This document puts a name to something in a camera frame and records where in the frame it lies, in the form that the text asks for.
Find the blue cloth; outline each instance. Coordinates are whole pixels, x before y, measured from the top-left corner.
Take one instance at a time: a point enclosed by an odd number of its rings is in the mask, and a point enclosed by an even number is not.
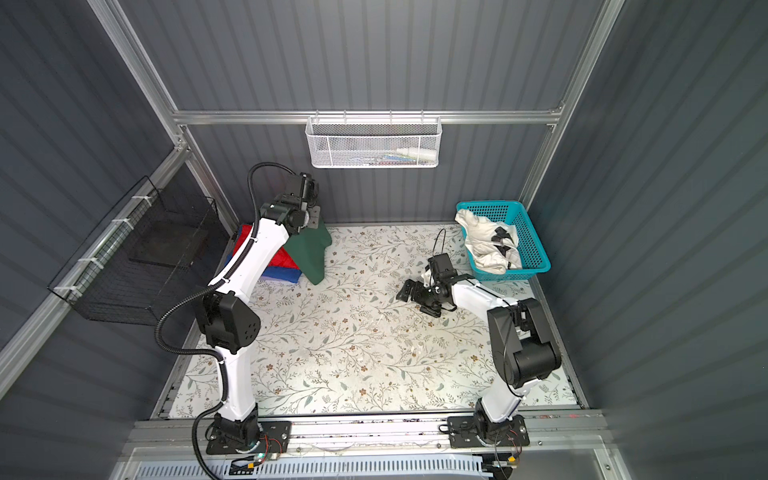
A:
[[[299,277],[301,277],[301,270],[297,270],[295,268],[286,268],[284,266],[268,266],[266,269],[264,269],[264,273],[261,274],[261,277],[298,283]]]

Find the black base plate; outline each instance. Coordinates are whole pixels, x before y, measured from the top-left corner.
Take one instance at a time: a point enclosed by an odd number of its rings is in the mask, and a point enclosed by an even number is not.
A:
[[[456,416],[448,417],[448,431],[451,432],[449,438],[451,440],[452,449],[468,449],[472,447],[488,447],[493,446],[493,443],[481,442],[477,434],[474,432],[474,419],[471,416]],[[525,428],[525,420],[522,415],[515,415],[512,417],[511,430],[515,434],[500,435],[498,438],[497,447],[525,447],[531,444],[531,440],[528,438],[528,429]]]
[[[256,450],[248,455],[256,455],[259,453],[280,453],[286,452],[288,449],[288,441],[290,440],[290,428],[291,422],[261,422],[261,437],[256,446]],[[269,446],[267,442],[263,440],[264,434],[269,438]],[[232,445],[228,444],[223,439],[214,439],[208,442],[208,446],[205,449],[208,455],[245,455],[238,452]]]

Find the laundry basket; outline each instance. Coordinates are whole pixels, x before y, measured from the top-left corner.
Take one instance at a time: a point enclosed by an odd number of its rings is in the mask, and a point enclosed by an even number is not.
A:
[[[478,280],[527,280],[536,273],[543,273],[550,269],[551,264],[547,258],[544,247],[541,246],[541,240],[538,239],[536,230],[533,228],[531,219],[525,211],[523,204],[513,200],[477,200],[472,202],[459,202],[456,205],[456,211],[467,209],[479,215],[487,217],[490,221],[503,222],[507,225],[515,225],[518,229],[518,252],[522,260],[522,269],[507,270],[507,273],[495,275],[480,270],[475,265],[475,259],[472,254],[469,255],[469,264]],[[462,235],[467,237],[467,232],[462,227]]]

